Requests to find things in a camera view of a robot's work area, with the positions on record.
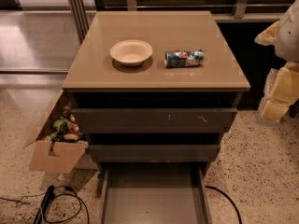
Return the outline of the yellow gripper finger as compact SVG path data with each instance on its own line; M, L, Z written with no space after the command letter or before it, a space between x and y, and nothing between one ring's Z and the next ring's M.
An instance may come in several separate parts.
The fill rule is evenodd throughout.
M287 67L271 69L258 108L260 117L279 122L298 99L299 72Z
M254 42L263 46L275 45L278 24L279 21L272 23L269 27L255 37Z

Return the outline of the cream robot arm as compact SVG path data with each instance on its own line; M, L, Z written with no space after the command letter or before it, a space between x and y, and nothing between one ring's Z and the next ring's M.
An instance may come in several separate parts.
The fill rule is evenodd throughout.
M286 61L279 70L270 70L259 105L262 119L279 122L299 99L299 0L279 21L259 33L255 42L272 45L276 56Z

